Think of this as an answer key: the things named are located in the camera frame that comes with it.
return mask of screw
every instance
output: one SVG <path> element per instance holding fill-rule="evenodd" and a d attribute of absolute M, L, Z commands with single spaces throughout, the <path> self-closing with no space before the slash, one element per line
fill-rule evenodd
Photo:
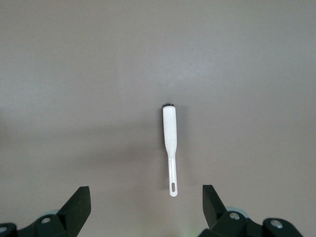
<path fill-rule="evenodd" d="M 8 229 L 7 226 L 2 226 L 2 227 L 0 227 L 0 233 L 6 232 L 7 229 Z"/>
<path fill-rule="evenodd" d="M 50 217 L 46 217 L 46 218 L 44 218 L 44 219 L 41 220 L 41 223 L 42 223 L 42 224 L 45 224 L 45 223 L 47 223 L 47 222 L 50 222 L 50 220 L 51 220 Z"/>
<path fill-rule="evenodd" d="M 272 220 L 271 222 L 271 225 L 273 225 L 274 227 L 278 228 L 278 229 L 282 229 L 283 228 L 283 225 L 280 221 L 278 220 Z"/>
<path fill-rule="evenodd" d="M 231 214 L 229 214 L 229 216 L 232 218 L 232 219 L 235 219 L 235 220 L 239 220 L 240 217 L 237 213 L 235 212 L 232 212 Z"/>

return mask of white brush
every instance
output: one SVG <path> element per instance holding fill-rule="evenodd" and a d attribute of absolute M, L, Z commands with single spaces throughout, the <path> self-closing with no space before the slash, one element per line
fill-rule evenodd
<path fill-rule="evenodd" d="M 164 144 L 168 153 L 169 193 L 172 197 L 178 195 L 176 150 L 177 150 L 177 119 L 174 105 L 166 104 L 162 109 Z"/>

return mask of white plastic object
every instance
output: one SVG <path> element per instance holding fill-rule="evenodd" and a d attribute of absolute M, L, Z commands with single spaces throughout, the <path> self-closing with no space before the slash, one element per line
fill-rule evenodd
<path fill-rule="evenodd" d="M 176 108 L 167 105 L 162 109 L 164 144 L 168 154 L 169 193 L 172 197 L 178 195 L 176 150 L 177 150 L 177 119 Z"/>

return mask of hanging hole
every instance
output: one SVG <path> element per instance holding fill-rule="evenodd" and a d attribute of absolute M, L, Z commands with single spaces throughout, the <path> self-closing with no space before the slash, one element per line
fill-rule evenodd
<path fill-rule="evenodd" d="M 175 184 L 175 183 L 172 183 L 172 184 L 171 184 L 171 190 L 172 190 L 173 192 L 176 191 L 176 184 Z"/>

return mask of brush handle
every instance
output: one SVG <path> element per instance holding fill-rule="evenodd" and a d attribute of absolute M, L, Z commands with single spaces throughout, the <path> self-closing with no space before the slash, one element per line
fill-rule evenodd
<path fill-rule="evenodd" d="M 177 119 L 174 106 L 165 106 L 163 113 L 164 144 L 168 153 L 169 193 L 172 197 L 178 195 L 176 150 L 177 150 Z"/>

